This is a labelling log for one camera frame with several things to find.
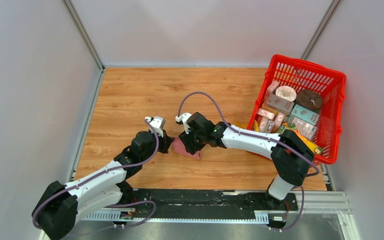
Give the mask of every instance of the gray wall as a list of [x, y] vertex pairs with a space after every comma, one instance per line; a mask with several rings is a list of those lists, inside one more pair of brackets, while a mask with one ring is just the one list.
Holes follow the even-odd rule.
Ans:
[[268, 66], [299, 58], [331, 0], [73, 0], [106, 65]]
[[339, 157], [330, 171], [362, 238], [384, 239], [384, 1], [344, 0], [309, 60], [347, 75]]
[[66, 181], [99, 78], [59, 0], [0, 0], [0, 240], [34, 240], [31, 212]]

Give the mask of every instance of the gray floor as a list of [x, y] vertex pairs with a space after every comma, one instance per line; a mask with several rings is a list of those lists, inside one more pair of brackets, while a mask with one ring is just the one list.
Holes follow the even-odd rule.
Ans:
[[[289, 224], [296, 215], [290, 214]], [[110, 226], [107, 221], [80, 221], [71, 231], [89, 233]], [[108, 229], [83, 237], [67, 236], [64, 240], [343, 240], [337, 215], [304, 214], [299, 223], [290, 231], [274, 232], [267, 227], [255, 224], [224, 223], [156, 223], [146, 222], [140, 226]]]

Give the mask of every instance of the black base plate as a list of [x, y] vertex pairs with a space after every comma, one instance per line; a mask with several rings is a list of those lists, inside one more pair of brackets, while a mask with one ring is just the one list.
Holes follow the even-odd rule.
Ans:
[[[276, 209], [265, 204], [265, 192], [239, 194], [234, 190], [147, 189], [133, 191], [137, 201], [152, 200], [157, 208], [153, 218], [166, 219], [255, 219], [256, 210], [286, 211], [283, 203]], [[295, 194], [288, 193], [285, 202], [290, 211], [297, 211]], [[149, 203], [138, 205], [135, 217], [145, 218], [152, 211]]]

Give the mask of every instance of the red plastic basket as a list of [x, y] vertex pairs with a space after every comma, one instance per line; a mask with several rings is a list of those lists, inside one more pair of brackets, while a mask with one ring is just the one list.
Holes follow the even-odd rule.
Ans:
[[311, 89], [321, 95], [323, 105], [319, 112], [320, 120], [313, 142], [324, 149], [321, 155], [316, 155], [314, 163], [333, 164], [338, 157], [339, 138], [342, 133], [341, 112], [345, 100], [346, 76], [342, 72], [325, 68], [321, 65], [302, 59], [274, 55], [265, 73], [265, 79], [255, 101], [248, 129], [251, 130], [257, 111], [263, 104], [266, 89], [273, 80], [286, 85], [299, 93], [303, 89]]

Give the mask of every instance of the wooden table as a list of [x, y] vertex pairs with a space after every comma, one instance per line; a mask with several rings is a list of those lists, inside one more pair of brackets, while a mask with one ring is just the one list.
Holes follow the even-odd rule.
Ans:
[[[139, 131], [146, 116], [166, 119], [164, 129], [178, 136], [179, 104], [194, 91], [210, 94], [228, 122], [248, 123], [266, 68], [108, 68], [93, 112], [76, 179], [105, 166]], [[182, 112], [200, 112], [213, 123], [220, 116], [203, 95], [191, 96]], [[239, 149], [206, 146], [201, 160], [158, 153], [128, 182], [134, 188], [265, 190], [276, 176], [273, 163]], [[305, 190], [325, 191], [323, 176], [309, 177]]]

